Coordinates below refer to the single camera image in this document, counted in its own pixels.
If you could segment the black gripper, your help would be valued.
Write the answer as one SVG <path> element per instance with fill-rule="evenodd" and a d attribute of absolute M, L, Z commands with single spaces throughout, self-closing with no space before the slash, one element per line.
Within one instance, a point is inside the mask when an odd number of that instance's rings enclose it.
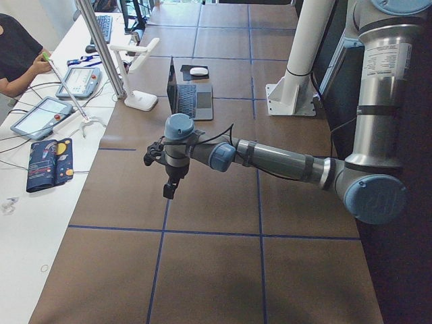
<path fill-rule="evenodd" d="M 163 186 L 163 196 L 165 198 L 174 198 L 175 191 L 177 189 L 177 184 L 179 184 L 181 179 L 184 179 L 188 173 L 188 166 L 174 167 L 167 165 L 165 167 L 167 175 L 169 177 L 168 182 Z"/>

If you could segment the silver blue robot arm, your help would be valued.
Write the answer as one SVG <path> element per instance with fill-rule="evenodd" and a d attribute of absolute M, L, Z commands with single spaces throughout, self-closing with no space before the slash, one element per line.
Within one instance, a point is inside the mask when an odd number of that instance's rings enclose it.
<path fill-rule="evenodd" d="M 191 160 L 226 171 L 231 163 L 335 192 L 358 220 L 382 224 L 398 217 L 408 192 L 397 178 L 399 115 L 415 38 L 430 1 L 350 1 L 345 37 L 364 47 L 352 153 L 320 159 L 220 134 L 209 137 L 191 118 L 174 114 L 154 144 L 169 176 L 163 194 L 173 198 Z"/>

